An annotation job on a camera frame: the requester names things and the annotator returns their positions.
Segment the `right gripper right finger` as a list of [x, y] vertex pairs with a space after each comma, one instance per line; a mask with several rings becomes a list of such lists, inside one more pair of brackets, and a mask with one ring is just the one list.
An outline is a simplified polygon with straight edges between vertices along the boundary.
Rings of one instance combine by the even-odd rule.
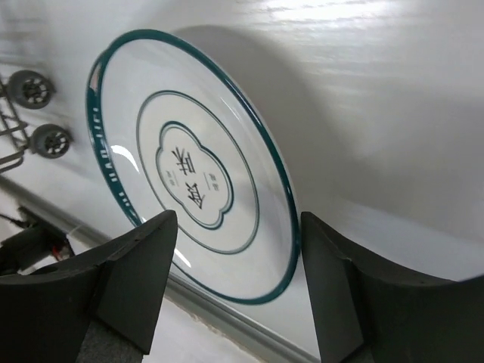
[[481, 362], [483, 279], [406, 268], [301, 215], [302, 260], [324, 362]]

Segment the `grey wire dish rack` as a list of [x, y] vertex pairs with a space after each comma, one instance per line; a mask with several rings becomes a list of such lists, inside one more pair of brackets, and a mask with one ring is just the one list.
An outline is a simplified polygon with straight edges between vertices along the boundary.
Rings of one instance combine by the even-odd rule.
[[56, 90], [35, 70], [21, 69], [1, 78], [1, 172], [22, 165], [27, 154], [55, 160], [73, 142], [70, 131], [53, 114]]

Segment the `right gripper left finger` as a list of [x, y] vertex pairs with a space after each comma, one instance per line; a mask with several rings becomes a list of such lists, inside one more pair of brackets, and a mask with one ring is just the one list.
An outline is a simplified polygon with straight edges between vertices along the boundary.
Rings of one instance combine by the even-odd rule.
[[3, 362], [140, 362], [150, 353], [163, 297], [142, 308], [135, 296], [116, 296], [122, 278], [108, 267], [127, 270], [135, 251], [153, 237], [175, 249], [178, 221], [164, 211], [131, 231], [72, 258], [28, 275], [1, 276], [1, 360]]

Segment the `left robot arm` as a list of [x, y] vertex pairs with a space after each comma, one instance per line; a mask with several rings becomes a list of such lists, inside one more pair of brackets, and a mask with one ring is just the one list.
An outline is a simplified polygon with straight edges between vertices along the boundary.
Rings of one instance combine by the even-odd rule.
[[75, 256], [66, 232], [23, 206], [17, 211], [23, 219], [1, 214], [21, 229], [1, 242], [1, 276], [25, 271], [48, 256], [57, 262]]

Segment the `pale lilac plate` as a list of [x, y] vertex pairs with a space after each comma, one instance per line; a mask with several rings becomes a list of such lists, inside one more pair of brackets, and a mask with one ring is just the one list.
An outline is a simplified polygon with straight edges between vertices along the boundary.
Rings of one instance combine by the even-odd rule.
[[211, 57], [159, 30], [123, 33], [95, 61], [85, 108], [126, 218], [139, 226], [175, 212], [183, 276], [249, 306], [288, 288], [300, 251], [290, 175], [262, 117]]

